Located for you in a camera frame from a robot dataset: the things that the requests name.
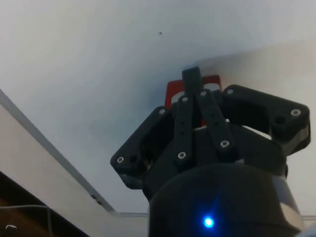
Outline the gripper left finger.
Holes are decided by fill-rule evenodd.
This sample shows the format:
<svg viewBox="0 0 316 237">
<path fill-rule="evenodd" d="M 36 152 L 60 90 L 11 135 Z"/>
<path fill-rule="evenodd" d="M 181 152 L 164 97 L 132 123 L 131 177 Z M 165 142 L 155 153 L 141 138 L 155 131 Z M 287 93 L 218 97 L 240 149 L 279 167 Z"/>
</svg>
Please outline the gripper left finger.
<svg viewBox="0 0 316 237">
<path fill-rule="evenodd" d="M 132 190 L 158 190 L 192 167 L 194 95 L 191 69 L 167 85 L 164 106 L 155 108 L 112 156 L 110 164 Z"/>
</svg>

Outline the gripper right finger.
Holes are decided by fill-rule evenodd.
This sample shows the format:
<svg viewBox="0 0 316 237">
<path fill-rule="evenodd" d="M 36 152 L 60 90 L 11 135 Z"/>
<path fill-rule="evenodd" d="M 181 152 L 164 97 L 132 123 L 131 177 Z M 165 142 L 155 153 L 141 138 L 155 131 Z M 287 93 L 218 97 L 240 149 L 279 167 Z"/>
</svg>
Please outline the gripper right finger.
<svg viewBox="0 0 316 237">
<path fill-rule="evenodd" d="M 310 143 L 310 110 L 306 105 L 237 84 L 212 92 L 202 83 L 199 67 L 191 69 L 191 89 L 214 143 L 236 147 L 226 119 L 270 135 L 286 156 Z"/>
</svg>

